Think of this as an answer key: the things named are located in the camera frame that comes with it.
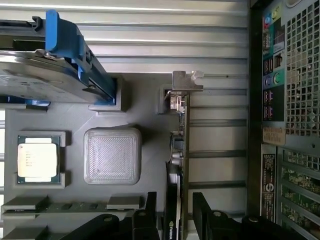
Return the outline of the black plastic rail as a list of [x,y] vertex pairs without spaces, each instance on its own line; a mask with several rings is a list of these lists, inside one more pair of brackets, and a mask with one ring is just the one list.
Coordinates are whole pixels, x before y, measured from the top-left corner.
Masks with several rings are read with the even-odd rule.
[[33,16],[31,21],[0,19],[0,51],[34,52],[45,49],[46,21]]

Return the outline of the black label sticker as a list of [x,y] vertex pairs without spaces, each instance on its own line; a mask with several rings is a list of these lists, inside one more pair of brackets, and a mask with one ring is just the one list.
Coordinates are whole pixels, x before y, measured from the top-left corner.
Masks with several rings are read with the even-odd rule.
[[276,155],[262,155],[261,173],[261,216],[275,220]]

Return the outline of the black PC case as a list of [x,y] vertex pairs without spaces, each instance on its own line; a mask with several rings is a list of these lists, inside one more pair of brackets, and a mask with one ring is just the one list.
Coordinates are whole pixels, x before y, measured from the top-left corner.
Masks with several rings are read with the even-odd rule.
[[[278,4],[285,34],[284,121],[264,121],[263,17]],[[288,231],[288,240],[320,240],[320,0],[249,0],[248,100],[249,216],[266,219],[263,154],[275,154],[271,222]],[[285,145],[264,143],[263,127],[283,128]]]

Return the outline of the CPU with silver lid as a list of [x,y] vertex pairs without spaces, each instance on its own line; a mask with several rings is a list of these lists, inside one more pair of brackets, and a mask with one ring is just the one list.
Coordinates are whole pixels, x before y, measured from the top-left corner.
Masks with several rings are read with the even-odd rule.
[[59,184],[60,158],[59,136],[18,136],[17,183]]

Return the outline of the rear port panel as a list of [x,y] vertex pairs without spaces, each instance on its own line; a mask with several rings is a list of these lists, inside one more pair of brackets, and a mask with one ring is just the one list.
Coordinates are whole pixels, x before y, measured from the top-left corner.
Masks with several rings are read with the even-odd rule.
[[262,104],[263,120],[284,121],[285,26],[282,4],[264,13],[262,25]]

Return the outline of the grey 3D-printed square block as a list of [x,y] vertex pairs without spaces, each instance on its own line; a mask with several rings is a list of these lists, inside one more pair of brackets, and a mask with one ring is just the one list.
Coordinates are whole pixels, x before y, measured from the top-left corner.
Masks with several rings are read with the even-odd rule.
[[83,157],[87,184],[134,185],[141,176],[141,132],[128,125],[91,128],[84,134]]

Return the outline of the green RAM stick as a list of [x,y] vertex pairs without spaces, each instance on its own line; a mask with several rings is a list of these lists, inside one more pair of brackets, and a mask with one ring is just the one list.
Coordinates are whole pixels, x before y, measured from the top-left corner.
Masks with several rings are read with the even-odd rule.
[[105,202],[54,202],[46,209],[46,213],[104,213],[107,212]]

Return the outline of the black Nvidia graphics card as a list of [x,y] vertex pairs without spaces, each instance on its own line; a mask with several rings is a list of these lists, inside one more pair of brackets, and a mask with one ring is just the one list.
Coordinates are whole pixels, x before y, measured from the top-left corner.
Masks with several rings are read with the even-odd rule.
[[172,73],[171,87],[162,95],[162,112],[177,115],[178,127],[169,135],[169,160],[166,162],[166,196],[162,220],[162,240],[182,240],[188,221],[190,108],[191,93],[204,87],[196,80],[204,77],[194,70]]

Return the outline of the grey printed parts rack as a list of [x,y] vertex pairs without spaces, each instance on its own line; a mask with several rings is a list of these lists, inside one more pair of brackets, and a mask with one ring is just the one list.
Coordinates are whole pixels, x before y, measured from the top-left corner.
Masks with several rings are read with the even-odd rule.
[[[159,92],[172,84],[169,73],[124,73],[126,112],[97,113],[87,104],[52,103],[47,111],[6,110],[4,153],[4,201],[17,196],[48,197],[53,203],[107,202],[112,196],[140,196],[157,193],[157,213],[162,215],[166,200],[166,162],[170,157],[170,132],[178,128],[175,114],[158,114]],[[84,180],[84,135],[93,128],[133,125],[142,135],[139,181],[134,185],[88,184]],[[17,170],[17,141],[22,130],[67,131],[71,144],[64,150],[63,167],[70,184],[64,189],[19,189],[14,186]],[[5,218],[3,233],[15,228],[48,228],[67,233],[96,216],[88,213],[46,213],[31,219]]]

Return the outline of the silver hard disk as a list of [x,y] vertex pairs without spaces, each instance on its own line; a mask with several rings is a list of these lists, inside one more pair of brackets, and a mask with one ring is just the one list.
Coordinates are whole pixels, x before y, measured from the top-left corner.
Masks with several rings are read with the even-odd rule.
[[0,51],[0,95],[63,103],[94,103],[78,72],[63,60],[38,52]]

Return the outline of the blue disk caddy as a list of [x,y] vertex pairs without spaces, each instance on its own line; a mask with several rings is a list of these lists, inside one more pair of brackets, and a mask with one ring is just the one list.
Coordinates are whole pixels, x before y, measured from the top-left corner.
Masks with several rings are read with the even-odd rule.
[[96,105],[116,104],[117,81],[105,71],[78,26],[53,9],[45,14],[45,51],[70,65],[82,92],[97,97]]

